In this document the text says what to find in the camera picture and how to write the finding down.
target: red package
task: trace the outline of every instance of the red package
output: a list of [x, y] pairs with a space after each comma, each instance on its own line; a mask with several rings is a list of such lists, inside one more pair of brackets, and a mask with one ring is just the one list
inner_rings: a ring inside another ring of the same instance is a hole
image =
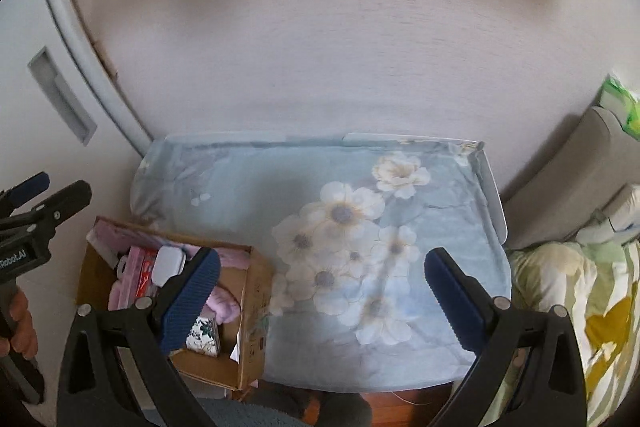
[[136, 290], [136, 299], [146, 296], [146, 292], [151, 286], [151, 272], [154, 269], [156, 263], [156, 254], [158, 250], [149, 250], [143, 248], [145, 257], [142, 261], [142, 269], [140, 270], [140, 279], [138, 280], [138, 289]]

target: gray pants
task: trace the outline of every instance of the gray pants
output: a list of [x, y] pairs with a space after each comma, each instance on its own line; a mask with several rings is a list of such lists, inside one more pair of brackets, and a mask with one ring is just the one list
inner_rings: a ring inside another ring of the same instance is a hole
[[[310, 391], [260, 382], [248, 403], [268, 407], [302, 420], [311, 401]], [[359, 394], [322, 393], [316, 427], [370, 427], [371, 406]]]

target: floral tablecloth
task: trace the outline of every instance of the floral tablecloth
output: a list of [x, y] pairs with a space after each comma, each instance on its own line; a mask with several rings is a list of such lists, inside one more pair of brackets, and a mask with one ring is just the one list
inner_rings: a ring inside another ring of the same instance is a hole
[[424, 280], [445, 247], [491, 295], [510, 270], [476, 175], [448, 142], [156, 141], [132, 211], [164, 230], [256, 246], [276, 267], [265, 378], [336, 392], [416, 389], [474, 360]]

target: green tissue package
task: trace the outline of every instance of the green tissue package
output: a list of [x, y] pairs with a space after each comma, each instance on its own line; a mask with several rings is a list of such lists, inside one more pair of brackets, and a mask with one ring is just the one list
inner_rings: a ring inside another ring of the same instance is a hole
[[640, 97], [626, 89], [618, 79], [608, 74], [602, 83], [600, 107], [611, 111], [622, 129], [636, 140], [640, 140]]

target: white door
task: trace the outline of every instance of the white door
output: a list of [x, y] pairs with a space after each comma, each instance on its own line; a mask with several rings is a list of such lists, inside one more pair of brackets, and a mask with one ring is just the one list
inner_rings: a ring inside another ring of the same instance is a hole
[[[76, 112], [71, 115], [76, 121], [69, 120], [69, 114], [63, 120], [30, 70], [31, 61], [43, 51], [59, 73], [58, 95], [70, 97], [71, 103], [63, 105], [67, 113]], [[140, 159], [76, 68], [46, 0], [1, 0], [0, 188], [45, 171], [51, 187], [43, 198], [78, 179], [89, 182], [94, 193], [88, 208], [59, 227], [49, 245], [51, 261], [18, 281], [30, 300], [38, 332], [37, 359], [47, 400], [36, 415], [46, 423], [54, 421], [58, 371], [76, 309], [84, 237], [97, 214], [128, 217], [129, 185]]]

